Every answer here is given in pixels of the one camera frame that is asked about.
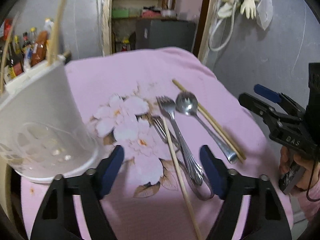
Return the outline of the person's right hand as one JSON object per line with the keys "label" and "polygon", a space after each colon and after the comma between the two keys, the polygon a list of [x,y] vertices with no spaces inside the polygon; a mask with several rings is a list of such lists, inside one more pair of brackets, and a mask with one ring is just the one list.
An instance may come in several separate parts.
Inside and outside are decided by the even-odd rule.
{"label": "person's right hand", "polygon": [[279,188],[289,194],[295,187],[307,191],[319,181],[319,162],[307,160],[292,149],[283,146],[280,150]]}

